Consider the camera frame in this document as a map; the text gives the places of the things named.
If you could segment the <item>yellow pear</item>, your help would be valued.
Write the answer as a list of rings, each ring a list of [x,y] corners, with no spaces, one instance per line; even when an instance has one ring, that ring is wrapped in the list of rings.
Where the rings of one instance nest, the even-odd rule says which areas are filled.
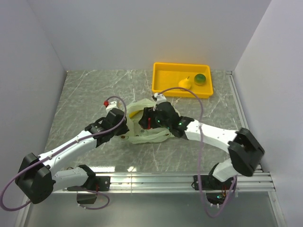
[[[190,77],[186,77],[185,79],[180,80],[178,86],[190,90],[191,89]]]

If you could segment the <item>light green plastic bag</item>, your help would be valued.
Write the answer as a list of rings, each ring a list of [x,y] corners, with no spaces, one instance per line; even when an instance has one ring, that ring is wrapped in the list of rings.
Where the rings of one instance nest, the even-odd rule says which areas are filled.
[[[126,125],[129,128],[129,132],[120,136],[120,139],[128,141],[132,144],[142,144],[142,143],[160,143],[168,138],[174,137],[174,135],[165,128],[156,128],[150,130],[144,130],[139,125],[139,120],[143,115],[143,110],[145,107],[154,107],[155,101],[149,99],[142,99],[138,102],[129,104],[126,106]],[[131,112],[141,110],[133,118],[129,118]]]

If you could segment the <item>green round fruit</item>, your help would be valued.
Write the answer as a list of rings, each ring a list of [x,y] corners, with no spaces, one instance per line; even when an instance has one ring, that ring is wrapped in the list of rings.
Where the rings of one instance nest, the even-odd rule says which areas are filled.
[[[202,86],[206,83],[206,76],[204,74],[196,74],[194,76],[194,83],[198,86]]]

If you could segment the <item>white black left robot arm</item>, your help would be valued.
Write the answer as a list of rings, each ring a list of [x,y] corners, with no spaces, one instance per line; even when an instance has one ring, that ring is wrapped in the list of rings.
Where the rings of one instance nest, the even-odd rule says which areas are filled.
[[[63,188],[81,187],[91,191],[99,188],[96,174],[87,165],[65,171],[62,168],[73,158],[99,147],[114,136],[127,133],[126,122],[125,113],[113,108],[106,117],[91,123],[61,146],[39,156],[33,153],[26,155],[19,168],[16,185],[33,204],[41,203],[52,192]]]

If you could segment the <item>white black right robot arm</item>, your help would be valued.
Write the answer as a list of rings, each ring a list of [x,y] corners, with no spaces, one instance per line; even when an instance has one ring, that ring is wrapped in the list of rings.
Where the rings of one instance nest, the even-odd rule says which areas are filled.
[[[166,128],[177,138],[201,141],[228,153],[229,159],[215,164],[208,176],[202,177],[201,183],[205,190],[229,187],[237,175],[253,176],[265,154],[250,130],[227,130],[200,123],[179,115],[170,102],[144,108],[139,125],[145,130]]]

